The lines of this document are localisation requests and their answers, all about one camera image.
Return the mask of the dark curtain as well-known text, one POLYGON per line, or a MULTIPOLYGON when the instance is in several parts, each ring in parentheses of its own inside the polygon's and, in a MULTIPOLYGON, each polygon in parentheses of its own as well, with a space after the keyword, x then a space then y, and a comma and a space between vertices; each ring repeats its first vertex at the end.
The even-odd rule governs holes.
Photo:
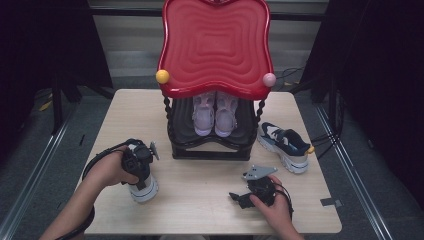
POLYGON ((340 91, 424 210, 424 0, 329 0, 301 81, 340 91))
POLYGON ((0 0, 0 164, 17 145, 37 91, 80 99, 113 86, 88 0, 0 0))

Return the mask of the yellow floor tape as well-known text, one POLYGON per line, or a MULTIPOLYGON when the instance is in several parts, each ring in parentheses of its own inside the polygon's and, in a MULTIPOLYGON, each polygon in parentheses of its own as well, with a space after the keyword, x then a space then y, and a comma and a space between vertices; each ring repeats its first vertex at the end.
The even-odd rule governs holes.
POLYGON ((43 104, 39 107, 39 111, 47 110, 50 105, 53 103, 53 95, 50 94, 47 99, 43 102, 43 104))

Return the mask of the grey tape piece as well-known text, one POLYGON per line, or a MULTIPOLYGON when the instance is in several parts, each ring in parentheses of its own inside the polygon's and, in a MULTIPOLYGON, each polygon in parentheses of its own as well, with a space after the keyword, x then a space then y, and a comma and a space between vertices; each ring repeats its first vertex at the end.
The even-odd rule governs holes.
POLYGON ((339 199, 324 198, 320 200, 323 207, 334 206, 336 208, 341 207, 343 203, 339 199))

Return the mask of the red and black shoe rack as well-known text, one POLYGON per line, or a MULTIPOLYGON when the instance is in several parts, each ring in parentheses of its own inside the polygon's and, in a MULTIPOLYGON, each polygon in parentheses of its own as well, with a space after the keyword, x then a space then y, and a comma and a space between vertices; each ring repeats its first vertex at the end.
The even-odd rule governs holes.
POLYGON ((275 84, 268 48, 270 12, 264 0, 166 0, 164 43, 156 73, 176 159, 247 161, 260 107, 275 84), (201 96, 236 100, 235 129, 195 132, 201 96))

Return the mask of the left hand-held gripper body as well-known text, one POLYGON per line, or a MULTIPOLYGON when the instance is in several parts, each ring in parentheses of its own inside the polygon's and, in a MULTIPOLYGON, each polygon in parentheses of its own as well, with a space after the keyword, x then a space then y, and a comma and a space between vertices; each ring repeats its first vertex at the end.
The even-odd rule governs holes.
POLYGON ((153 158, 160 159, 154 142, 147 146, 142 141, 128 141, 121 165, 126 172, 137 176, 139 183, 144 183, 150 176, 153 158))

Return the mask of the person's right hand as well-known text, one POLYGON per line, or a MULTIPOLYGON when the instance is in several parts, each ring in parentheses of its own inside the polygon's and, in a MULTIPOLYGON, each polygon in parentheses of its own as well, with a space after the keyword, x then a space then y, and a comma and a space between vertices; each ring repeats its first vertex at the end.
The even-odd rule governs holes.
POLYGON ((270 175, 269 178, 276 189, 274 203, 267 206, 255 195, 251 195, 250 200, 276 232, 285 234, 293 229, 288 200, 285 197, 281 181, 274 175, 270 175))

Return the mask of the black metal stand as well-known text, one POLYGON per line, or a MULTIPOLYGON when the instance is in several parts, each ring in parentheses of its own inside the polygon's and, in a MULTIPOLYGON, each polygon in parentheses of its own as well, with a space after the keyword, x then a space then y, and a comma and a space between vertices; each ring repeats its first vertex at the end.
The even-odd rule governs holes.
POLYGON ((55 135, 64 123, 62 107, 62 87, 57 75, 52 78, 52 104, 54 114, 54 124, 52 134, 55 135))
POLYGON ((332 135, 339 137, 343 128, 343 118, 339 111, 337 79, 335 77, 332 77, 330 82, 328 115, 332 135))

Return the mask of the person's left hand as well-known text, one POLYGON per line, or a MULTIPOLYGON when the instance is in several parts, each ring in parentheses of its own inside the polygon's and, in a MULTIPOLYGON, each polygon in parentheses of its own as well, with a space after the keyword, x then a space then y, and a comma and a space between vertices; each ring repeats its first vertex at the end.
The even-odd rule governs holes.
POLYGON ((139 178, 126 172, 121 166, 122 150, 117 150, 99 160, 88 172, 83 182, 94 189, 103 190, 105 187, 124 182, 135 184, 139 178))

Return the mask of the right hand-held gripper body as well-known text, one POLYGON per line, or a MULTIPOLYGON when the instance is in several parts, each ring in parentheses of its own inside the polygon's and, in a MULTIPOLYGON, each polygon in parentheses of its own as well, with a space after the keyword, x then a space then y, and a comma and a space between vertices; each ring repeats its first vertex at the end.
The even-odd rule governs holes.
POLYGON ((253 165, 244 173, 243 178, 247 182, 250 196, 255 195, 266 205, 272 205, 274 202, 275 186, 269 176, 277 171, 278 169, 276 167, 253 165))

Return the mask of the purple jelly sandal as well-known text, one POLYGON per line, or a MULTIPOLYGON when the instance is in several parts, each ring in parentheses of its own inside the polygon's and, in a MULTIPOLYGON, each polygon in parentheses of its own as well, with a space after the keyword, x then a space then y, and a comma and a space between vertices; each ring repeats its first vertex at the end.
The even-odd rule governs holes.
POLYGON ((207 136, 214 126, 215 93, 206 92, 193 97, 193 126, 197 135, 207 136))
POLYGON ((238 98, 225 92, 216 96, 215 133, 220 137, 228 137, 237 128, 236 110, 238 98))

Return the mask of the metal floor rail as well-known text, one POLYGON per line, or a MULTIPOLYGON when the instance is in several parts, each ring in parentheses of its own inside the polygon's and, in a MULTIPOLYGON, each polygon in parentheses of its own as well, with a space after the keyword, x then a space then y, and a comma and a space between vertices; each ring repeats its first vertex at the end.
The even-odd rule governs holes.
POLYGON ((51 108, 34 109, 24 122, 6 162, 0 165, 0 240, 14 236, 76 108, 77 104, 64 107, 57 130, 51 108))
POLYGON ((395 240, 391 234, 386 221, 382 217, 375 202, 371 198, 367 188, 365 187, 355 165, 353 164, 347 150, 345 149, 340 137, 336 131, 330 126, 329 115, 324 107, 318 104, 315 107, 318 117, 323 125, 326 134, 331 142, 331 147, 334 149, 343 169, 352 185, 352 188, 379 240, 395 240))

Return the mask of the navy and white sneaker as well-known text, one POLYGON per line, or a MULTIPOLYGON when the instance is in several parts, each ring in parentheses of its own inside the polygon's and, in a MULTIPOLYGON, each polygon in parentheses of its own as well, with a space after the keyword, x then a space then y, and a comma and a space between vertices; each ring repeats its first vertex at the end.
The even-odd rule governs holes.
POLYGON ((294 174, 307 171, 308 155, 315 150, 314 146, 306 143, 296 131, 282 129, 269 122, 259 125, 257 140, 265 149, 276 153, 282 165, 294 174))
POLYGON ((143 190, 138 190, 138 183, 130 184, 129 191, 134 201, 138 203, 144 203, 151 200, 158 193, 158 183, 150 170, 150 176, 145 180, 147 187, 143 190))

